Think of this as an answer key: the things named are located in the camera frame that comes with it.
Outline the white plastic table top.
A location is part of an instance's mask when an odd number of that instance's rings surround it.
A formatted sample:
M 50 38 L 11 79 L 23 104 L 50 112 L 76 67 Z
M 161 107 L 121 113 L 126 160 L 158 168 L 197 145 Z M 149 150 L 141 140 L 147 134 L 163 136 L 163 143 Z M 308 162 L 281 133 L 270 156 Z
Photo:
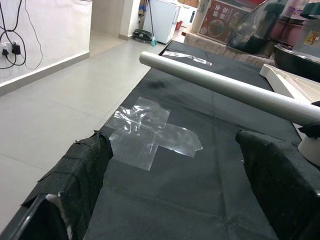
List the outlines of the white plastic table top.
M 294 98 L 304 104 L 320 101 L 320 83 L 310 79 L 280 70 L 274 66 L 264 64 L 259 74 L 266 78 L 274 92 Z M 301 138 L 298 145 L 299 152 L 310 163 L 320 167 L 320 137 L 309 138 L 299 131 L 301 127 L 293 124 Z

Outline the black round wok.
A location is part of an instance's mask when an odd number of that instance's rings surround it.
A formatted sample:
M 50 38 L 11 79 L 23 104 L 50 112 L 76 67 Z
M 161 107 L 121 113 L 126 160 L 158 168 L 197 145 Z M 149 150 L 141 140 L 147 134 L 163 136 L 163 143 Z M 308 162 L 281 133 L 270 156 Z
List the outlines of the black round wok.
M 275 45 L 274 63 L 278 69 L 320 83 L 320 60 Z

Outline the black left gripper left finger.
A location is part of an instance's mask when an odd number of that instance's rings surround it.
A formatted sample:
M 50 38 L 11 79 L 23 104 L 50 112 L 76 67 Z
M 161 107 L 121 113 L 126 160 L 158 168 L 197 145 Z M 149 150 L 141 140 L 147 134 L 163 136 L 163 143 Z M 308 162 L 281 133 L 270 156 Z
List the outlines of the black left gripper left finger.
M 111 142 L 100 131 L 73 143 L 58 163 L 38 180 L 23 206 L 31 206 L 42 194 L 57 195 L 71 226 L 73 240 L 82 240 L 112 157 Z

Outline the clear plastic container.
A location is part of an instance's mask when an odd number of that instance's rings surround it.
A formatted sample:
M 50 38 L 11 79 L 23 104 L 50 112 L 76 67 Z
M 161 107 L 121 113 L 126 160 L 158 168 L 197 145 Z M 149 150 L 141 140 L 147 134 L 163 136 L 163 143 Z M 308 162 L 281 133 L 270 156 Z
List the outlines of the clear plastic container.
M 293 50 L 320 58 L 320 15 L 305 17 Z

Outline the green pot lid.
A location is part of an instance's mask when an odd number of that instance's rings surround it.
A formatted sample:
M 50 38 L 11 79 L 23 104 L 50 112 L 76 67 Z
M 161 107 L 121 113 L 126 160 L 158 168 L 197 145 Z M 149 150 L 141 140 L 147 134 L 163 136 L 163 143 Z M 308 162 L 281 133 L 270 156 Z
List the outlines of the green pot lid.
M 300 16 L 305 19 L 320 20 L 320 2 L 311 2 L 304 6 Z

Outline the white chest freezer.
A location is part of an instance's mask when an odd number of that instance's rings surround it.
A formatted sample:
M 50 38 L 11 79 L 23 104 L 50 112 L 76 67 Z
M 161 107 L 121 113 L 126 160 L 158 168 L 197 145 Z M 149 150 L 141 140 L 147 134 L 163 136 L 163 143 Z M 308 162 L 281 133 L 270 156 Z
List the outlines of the white chest freezer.
M 174 36 L 181 7 L 168 0 L 151 0 L 151 9 L 156 41 L 166 45 Z M 148 1 L 142 29 L 152 33 Z

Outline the white plastic table leg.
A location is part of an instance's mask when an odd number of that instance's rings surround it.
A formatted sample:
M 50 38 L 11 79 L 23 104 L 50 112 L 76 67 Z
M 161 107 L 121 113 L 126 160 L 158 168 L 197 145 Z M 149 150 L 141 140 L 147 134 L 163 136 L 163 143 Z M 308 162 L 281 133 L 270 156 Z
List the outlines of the white plastic table leg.
M 300 126 L 320 122 L 320 107 L 233 78 L 143 51 L 141 64 L 196 84 Z

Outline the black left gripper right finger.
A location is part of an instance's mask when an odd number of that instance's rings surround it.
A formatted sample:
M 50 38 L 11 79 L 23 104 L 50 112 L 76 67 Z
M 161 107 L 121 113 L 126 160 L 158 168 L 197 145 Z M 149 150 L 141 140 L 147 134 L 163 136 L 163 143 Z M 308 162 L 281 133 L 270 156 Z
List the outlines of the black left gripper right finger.
M 292 143 L 239 130 L 251 189 L 280 240 L 320 240 L 320 169 Z

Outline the beige cloth covered bench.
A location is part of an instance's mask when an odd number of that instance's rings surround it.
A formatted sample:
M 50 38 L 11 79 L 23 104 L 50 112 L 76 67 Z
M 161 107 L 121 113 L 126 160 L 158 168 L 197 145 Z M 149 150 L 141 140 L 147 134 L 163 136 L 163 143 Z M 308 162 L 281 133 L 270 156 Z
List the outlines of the beige cloth covered bench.
M 261 56 L 243 53 L 241 51 L 229 48 L 225 44 L 204 38 L 191 32 L 184 33 L 184 44 L 203 49 L 216 55 L 238 60 L 256 67 L 262 67 L 264 64 L 275 66 L 275 62 L 272 58 L 264 58 Z

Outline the black tablecloth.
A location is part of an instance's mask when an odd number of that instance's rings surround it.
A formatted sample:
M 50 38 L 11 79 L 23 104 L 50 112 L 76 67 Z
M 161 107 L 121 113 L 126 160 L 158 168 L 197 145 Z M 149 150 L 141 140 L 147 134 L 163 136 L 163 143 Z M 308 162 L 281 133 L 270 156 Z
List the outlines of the black tablecloth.
M 280 240 L 244 167 L 240 130 L 301 141 L 293 123 L 176 76 L 139 71 L 138 43 L 0 97 L 0 240 L 73 240 L 57 195 L 23 202 L 72 144 L 139 97 L 197 134 L 189 157 L 158 147 L 150 170 L 109 160 L 82 240 Z

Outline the clear plastic bag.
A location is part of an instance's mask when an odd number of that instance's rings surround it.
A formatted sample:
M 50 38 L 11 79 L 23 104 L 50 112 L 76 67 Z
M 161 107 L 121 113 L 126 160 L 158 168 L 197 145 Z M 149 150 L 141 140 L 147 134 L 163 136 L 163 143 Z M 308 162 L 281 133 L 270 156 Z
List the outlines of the clear plastic bag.
M 203 149 L 198 135 L 168 122 L 170 110 L 139 97 L 128 109 L 120 106 L 106 122 L 113 130 L 109 140 L 117 161 L 150 170 L 158 147 L 188 157 Z
M 173 58 L 186 58 L 186 59 L 190 59 L 193 60 L 194 62 L 197 63 L 201 63 L 207 66 L 212 66 L 213 64 L 207 60 L 204 60 L 202 58 L 198 58 L 195 57 L 193 55 L 189 55 L 189 54 L 185 54 L 185 53 L 179 53 L 179 52 L 173 52 L 173 51 L 165 51 L 163 54 L 163 56 L 169 56 L 169 57 L 173 57 Z

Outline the white wall socket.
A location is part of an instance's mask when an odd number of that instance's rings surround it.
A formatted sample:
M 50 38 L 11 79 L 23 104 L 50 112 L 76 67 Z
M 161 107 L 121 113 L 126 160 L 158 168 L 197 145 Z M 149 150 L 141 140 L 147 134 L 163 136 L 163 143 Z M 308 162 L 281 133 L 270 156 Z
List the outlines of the white wall socket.
M 18 55 L 14 55 L 13 53 L 12 53 L 12 44 L 13 43 L 17 43 L 17 42 L 12 42 L 12 43 L 10 43 L 10 42 L 4 42 L 4 43 L 0 43 L 0 54 L 2 55 L 2 50 L 3 49 L 6 49 L 7 51 L 8 51 L 8 56 L 7 57 L 4 57 L 3 55 L 3 57 L 4 58 L 8 58 L 9 56 L 18 56 Z

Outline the red printed carton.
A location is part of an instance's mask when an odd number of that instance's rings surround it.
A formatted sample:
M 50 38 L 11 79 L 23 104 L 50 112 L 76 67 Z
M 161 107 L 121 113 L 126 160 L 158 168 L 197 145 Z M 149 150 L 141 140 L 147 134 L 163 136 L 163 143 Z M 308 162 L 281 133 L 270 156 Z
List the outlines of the red printed carton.
M 250 12 L 219 0 L 210 0 L 198 34 L 227 44 L 237 26 Z

